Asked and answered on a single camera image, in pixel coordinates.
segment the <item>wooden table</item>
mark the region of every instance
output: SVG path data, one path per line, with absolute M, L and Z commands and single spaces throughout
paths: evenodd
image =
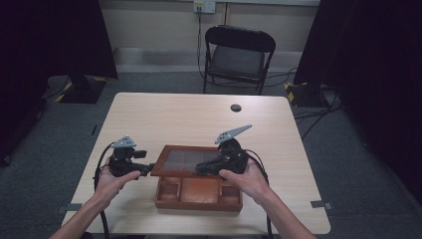
M 238 113 L 230 107 L 238 104 Z M 129 135 L 136 150 L 147 150 L 138 163 L 156 162 L 166 144 L 217 146 L 221 131 L 250 123 L 236 139 L 263 160 L 272 188 L 314 233 L 330 230 L 289 103 L 282 97 L 120 93 L 105 123 L 75 192 L 72 203 L 84 203 L 94 193 L 93 175 L 101 153 L 111 142 Z M 105 211 L 110 233 L 168 235 L 265 235 L 266 213 L 244 195 L 240 213 L 157 209 L 158 177 L 129 182 Z M 64 223 L 75 212 L 68 212 Z M 88 231 L 103 233 L 98 217 Z

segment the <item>chair backrest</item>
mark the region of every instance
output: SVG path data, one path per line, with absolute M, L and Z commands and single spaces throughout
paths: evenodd
M 276 50 L 276 42 L 269 34 L 228 25 L 218 25 L 208 29 L 205 33 L 205 42 L 207 48 L 211 43 L 264 53 L 273 53 Z

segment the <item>white wall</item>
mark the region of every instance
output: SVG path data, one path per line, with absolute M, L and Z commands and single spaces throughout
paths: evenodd
M 202 41 L 206 30 L 218 24 L 258 29 L 276 40 L 275 58 L 278 55 L 285 58 L 287 54 L 296 56 L 291 65 L 298 63 L 297 53 L 304 49 L 317 12 L 317 0 L 272 0 L 282 4 L 238 1 L 217 2 L 215 14 L 202 14 Z M 101 5 L 114 48 L 196 54 L 199 24 L 192 1 L 105 0 Z

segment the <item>wooden tray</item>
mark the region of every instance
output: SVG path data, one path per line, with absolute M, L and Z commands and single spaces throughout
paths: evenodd
M 222 179 L 161 176 L 155 206 L 167 209 L 240 211 L 242 191 Z
M 221 178 L 220 175 L 197 175 L 195 165 L 216 158 L 217 147 L 166 145 L 151 171 L 151 176 Z

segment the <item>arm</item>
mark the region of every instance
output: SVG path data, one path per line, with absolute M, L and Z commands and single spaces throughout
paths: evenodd
M 220 175 L 237 184 L 264 208 L 283 239 L 316 238 L 268 185 L 258 165 L 251 159 L 243 174 L 222 169 Z
M 50 239 L 81 238 L 94 219 L 109 206 L 124 185 L 139 176 L 139 171 L 133 171 L 122 177 L 114 177 L 108 166 L 103 167 L 94 195 Z

